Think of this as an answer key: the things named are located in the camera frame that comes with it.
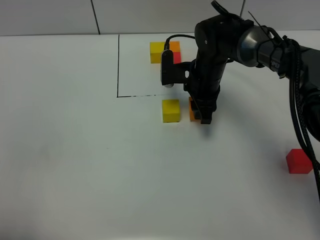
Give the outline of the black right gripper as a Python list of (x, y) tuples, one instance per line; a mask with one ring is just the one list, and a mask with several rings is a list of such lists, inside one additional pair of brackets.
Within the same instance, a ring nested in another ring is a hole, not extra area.
[(222, 78), (222, 62), (193, 60), (189, 67), (189, 77), (183, 89), (190, 94), (189, 118), (200, 119), (202, 125), (210, 125), (212, 114), (217, 109)]

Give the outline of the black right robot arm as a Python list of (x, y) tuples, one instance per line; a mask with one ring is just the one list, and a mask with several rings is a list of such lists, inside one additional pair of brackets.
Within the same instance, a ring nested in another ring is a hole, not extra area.
[[(210, 124), (217, 109), (220, 82), (229, 60), (247, 67), (267, 67), (280, 78), (292, 79), (297, 57), (292, 39), (282, 38), (265, 25), (229, 13), (215, 0), (211, 5), (217, 16), (199, 22), (194, 30), (198, 47), (191, 63), (188, 92), (195, 108), (195, 118)], [(320, 52), (300, 46), (298, 96), (302, 119), (315, 139), (320, 138)]]

